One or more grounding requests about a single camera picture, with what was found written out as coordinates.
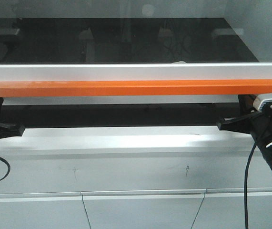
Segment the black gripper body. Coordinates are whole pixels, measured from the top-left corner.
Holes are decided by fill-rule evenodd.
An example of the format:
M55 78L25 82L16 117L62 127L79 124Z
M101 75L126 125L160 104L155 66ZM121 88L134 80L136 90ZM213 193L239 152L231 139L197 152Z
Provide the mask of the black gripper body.
M254 147L272 149L272 104L265 104L261 109L253 105L247 109L250 117L250 133Z

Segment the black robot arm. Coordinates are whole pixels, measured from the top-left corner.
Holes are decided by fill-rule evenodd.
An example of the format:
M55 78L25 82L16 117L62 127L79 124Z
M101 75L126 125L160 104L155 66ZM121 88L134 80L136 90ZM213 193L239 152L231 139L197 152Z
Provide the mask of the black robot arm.
M272 171L272 94L238 95L240 116L220 119L218 129L250 134Z

